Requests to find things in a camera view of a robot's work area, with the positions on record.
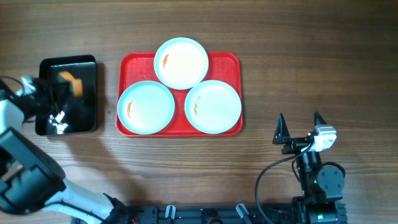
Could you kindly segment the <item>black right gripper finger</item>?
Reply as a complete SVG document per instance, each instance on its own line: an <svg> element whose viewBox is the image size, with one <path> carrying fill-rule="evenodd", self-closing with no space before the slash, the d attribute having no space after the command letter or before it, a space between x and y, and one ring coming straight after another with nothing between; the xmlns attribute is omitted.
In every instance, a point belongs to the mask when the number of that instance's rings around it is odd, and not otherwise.
<svg viewBox="0 0 398 224"><path fill-rule="evenodd" d="M314 125L318 126L318 125L324 125L324 124L326 124L326 121L322 118L320 113L316 111L314 113Z"/></svg>
<svg viewBox="0 0 398 224"><path fill-rule="evenodd" d="M275 145L281 145L281 144L289 144L290 141L291 141L290 133L287 128L284 116L281 113L278 118L278 123L272 143Z"/></svg>

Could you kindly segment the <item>orange green sponge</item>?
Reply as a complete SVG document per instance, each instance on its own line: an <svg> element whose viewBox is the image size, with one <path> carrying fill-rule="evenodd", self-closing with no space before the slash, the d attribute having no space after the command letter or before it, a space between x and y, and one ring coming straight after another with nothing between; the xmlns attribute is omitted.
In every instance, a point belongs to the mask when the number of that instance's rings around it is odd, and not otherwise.
<svg viewBox="0 0 398 224"><path fill-rule="evenodd" d="M70 84L71 92L75 97L83 96L83 82L79 78L75 78L71 73L62 71L58 73L58 79L60 81L66 81Z"/></svg>

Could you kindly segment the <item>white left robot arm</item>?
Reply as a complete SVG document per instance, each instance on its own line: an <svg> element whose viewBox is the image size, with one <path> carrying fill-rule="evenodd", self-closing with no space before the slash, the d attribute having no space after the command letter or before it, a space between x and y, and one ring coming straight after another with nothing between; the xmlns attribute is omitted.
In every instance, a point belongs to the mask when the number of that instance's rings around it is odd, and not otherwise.
<svg viewBox="0 0 398 224"><path fill-rule="evenodd" d="M59 164L22 133L29 118L81 97L82 81L24 77L20 85L14 93L1 83L1 211L28 215L45 210L70 215L74 223L127 223L120 201L69 181Z"/></svg>

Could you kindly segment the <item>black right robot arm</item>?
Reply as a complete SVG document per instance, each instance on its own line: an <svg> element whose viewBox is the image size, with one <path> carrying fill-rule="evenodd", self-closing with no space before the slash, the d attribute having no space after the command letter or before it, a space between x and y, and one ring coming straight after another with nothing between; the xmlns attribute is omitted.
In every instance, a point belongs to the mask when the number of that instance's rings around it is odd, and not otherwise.
<svg viewBox="0 0 398 224"><path fill-rule="evenodd" d="M314 114L314 129L303 138L292 138L284 116L279 115L273 144L282 144L282 154L292 154L302 195L292 199L290 223L347 223L343 198L345 170L335 162L322 162L320 153L332 147L336 129L319 113Z"/></svg>

